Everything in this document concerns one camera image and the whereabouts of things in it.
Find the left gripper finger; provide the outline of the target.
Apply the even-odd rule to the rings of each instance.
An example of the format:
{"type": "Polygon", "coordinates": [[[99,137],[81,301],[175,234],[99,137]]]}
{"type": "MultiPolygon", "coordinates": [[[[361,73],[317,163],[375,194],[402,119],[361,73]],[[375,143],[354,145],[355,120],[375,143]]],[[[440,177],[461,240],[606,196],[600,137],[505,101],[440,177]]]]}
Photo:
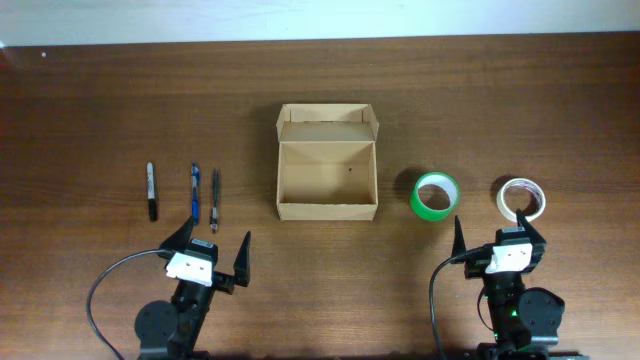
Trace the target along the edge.
{"type": "Polygon", "coordinates": [[[167,251],[183,251],[189,243],[194,227],[194,217],[190,216],[187,221],[166,240],[159,248],[167,251]]]}
{"type": "Polygon", "coordinates": [[[250,283],[250,244],[251,232],[248,231],[245,234],[233,265],[234,283],[242,287],[247,287],[250,283]]]}

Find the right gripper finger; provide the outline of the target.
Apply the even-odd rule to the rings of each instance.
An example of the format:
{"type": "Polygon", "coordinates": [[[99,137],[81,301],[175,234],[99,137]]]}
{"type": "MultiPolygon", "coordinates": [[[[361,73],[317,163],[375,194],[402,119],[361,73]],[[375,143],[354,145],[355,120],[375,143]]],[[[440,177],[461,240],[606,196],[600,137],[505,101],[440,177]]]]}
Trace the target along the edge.
{"type": "Polygon", "coordinates": [[[466,249],[466,243],[464,240],[464,234],[461,226],[461,222],[458,216],[454,218],[454,242],[452,246],[451,256],[457,257],[464,254],[466,249]]]}
{"type": "Polygon", "coordinates": [[[542,243],[543,237],[538,231],[529,223],[524,212],[521,209],[516,210],[516,220],[519,227],[523,228],[526,236],[532,243],[542,243]]]}

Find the black pen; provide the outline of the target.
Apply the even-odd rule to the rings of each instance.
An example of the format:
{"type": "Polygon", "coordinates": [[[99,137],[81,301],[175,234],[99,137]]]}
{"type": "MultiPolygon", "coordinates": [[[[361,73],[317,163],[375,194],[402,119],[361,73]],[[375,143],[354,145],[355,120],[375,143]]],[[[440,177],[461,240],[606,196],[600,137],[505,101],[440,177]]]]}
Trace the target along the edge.
{"type": "Polygon", "coordinates": [[[219,203],[220,203],[220,172],[217,168],[215,168],[213,170],[213,177],[212,177],[212,208],[211,208],[211,216],[210,216],[210,227],[213,233],[218,232],[219,203]]]}

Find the white masking tape roll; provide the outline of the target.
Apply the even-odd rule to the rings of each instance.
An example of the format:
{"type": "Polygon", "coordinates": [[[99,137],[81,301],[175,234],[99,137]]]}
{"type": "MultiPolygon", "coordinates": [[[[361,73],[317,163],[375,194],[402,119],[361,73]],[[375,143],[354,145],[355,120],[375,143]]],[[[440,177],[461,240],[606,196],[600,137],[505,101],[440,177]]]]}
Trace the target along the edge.
{"type": "Polygon", "coordinates": [[[531,215],[526,215],[525,219],[531,222],[541,216],[546,208],[547,199],[542,188],[534,181],[526,178],[513,178],[505,182],[496,194],[496,205],[500,213],[509,221],[516,222],[517,215],[506,202],[506,191],[510,188],[522,188],[527,190],[535,200],[536,211],[531,215]]]}

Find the green tape roll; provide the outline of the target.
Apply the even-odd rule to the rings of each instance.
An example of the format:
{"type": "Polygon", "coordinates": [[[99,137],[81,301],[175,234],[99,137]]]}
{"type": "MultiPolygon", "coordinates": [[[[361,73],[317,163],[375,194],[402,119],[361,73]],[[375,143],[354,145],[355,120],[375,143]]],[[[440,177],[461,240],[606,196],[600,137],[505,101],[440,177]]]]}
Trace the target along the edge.
{"type": "Polygon", "coordinates": [[[419,218],[439,222],[448,217],[458,206],[460,190],[457,182],[448,174],[442,172],[430,172],[422,175],[416,182],[410,196],[410,206],[414,214],[419,218]],[[426,186],[436,186],[442,189],[449,199],[449,206],[445,209],[433,209],[428,207],[419,196],[419,190],[426,186]]]}

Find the blue pen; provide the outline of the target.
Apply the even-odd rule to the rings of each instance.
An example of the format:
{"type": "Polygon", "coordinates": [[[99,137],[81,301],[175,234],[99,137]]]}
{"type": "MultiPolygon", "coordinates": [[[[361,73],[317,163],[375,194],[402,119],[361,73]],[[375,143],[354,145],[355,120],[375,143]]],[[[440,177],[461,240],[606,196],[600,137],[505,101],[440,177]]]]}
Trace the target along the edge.
{"type": "Polygon", "coordinates": [[[200,221],[199,186],[200,170],[198,165],[193,162],[191,165],[191,216],[195,225],[198,225],[200,221]]]}

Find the black and white marker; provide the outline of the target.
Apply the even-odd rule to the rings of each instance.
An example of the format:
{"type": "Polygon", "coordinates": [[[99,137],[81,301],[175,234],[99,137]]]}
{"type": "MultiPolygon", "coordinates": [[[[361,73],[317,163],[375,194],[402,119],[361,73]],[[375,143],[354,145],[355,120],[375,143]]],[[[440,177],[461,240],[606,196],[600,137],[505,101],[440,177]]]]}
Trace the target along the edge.
{"type": "Polygon", "coordinates": [[[154,165],[152,162],[148,162],[146,165],[146,178],[147,178],[147,202],[149,218],[151,222],[155,222],[158,219],[156,188],[155,188],[155,175],[154,165]]]}

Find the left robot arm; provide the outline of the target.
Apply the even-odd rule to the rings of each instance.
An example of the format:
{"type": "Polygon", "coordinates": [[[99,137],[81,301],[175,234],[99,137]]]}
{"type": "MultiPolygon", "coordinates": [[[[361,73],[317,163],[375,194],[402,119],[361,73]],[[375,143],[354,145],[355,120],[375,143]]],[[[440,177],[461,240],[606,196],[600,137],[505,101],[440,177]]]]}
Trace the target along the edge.
{"type": "Polygon", "coordinates": [[[193,238],[194,226],[195,220],[189,218],[159,246],[167,261],[166,276],[178,284],[169,301],[150,302],[137,314],[134,330],[141,359],[209,359],[208,351],[197,351],[195,346],[214,294],[231,295],[237,286],[250,283],[251,234],[244,236],[234,272],[226,274],[215,269],[218,247],[193,238]]]}

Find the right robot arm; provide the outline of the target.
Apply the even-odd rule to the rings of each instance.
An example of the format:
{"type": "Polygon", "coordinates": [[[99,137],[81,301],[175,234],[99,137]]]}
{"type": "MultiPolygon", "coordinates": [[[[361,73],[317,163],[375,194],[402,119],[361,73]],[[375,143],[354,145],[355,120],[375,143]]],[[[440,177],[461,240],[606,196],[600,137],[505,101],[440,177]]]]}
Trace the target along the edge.
{"type": "Polygon", "coordinates": [[[521,211],[517,226],[496,231],[495,241],[467,249],[461,223],[455,221],[452,257],[467,279],[483,281],[494,342],[477,347],[479,359],[547,359],[558,343],[565,302],[541,288],[528,288],[522,277],[542,260],[547,242],[521,211]]]}

